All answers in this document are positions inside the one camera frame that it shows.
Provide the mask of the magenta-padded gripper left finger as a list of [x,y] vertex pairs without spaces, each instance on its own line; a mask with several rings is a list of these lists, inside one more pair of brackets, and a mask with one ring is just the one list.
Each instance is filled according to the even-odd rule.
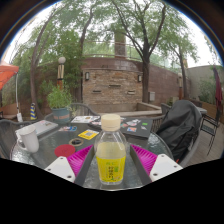
[[94,148],[90,145],[68,157],[59,156],[45,170],[76,185],[82,186],[93,157]]

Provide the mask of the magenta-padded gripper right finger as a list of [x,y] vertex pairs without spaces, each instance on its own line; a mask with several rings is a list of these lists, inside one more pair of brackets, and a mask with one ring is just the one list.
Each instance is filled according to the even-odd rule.
[[165,154],[156,155],[139,146],[130,145],[130,155],[144,185],[159,180],[182,167]]

